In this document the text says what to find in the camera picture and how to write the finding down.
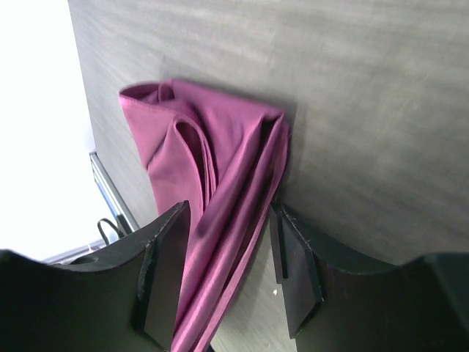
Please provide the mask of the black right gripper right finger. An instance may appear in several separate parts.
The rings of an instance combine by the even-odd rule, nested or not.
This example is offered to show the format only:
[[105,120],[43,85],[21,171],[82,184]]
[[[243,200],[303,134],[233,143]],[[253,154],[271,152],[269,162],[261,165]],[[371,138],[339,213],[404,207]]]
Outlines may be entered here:
[[276,281],[299,351],[466,351],[468,255],[392,265],[270,208]]

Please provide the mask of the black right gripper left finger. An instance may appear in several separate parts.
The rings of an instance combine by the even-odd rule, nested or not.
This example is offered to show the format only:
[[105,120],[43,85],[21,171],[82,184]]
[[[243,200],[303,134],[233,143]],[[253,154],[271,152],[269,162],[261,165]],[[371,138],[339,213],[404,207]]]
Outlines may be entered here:
[[190,229],[180,202],[67,265],[1,252],[3,351],[168,351]]

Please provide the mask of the magenta satin napkin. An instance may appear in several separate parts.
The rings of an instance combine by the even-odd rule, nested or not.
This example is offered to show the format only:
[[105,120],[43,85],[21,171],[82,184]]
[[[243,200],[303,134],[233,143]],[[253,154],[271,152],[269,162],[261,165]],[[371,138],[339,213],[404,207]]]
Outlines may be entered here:
[[173,351],[204,351],[245,276],[286,168],[281,109],[178,79],[119,92],[157,209],[191,228]]

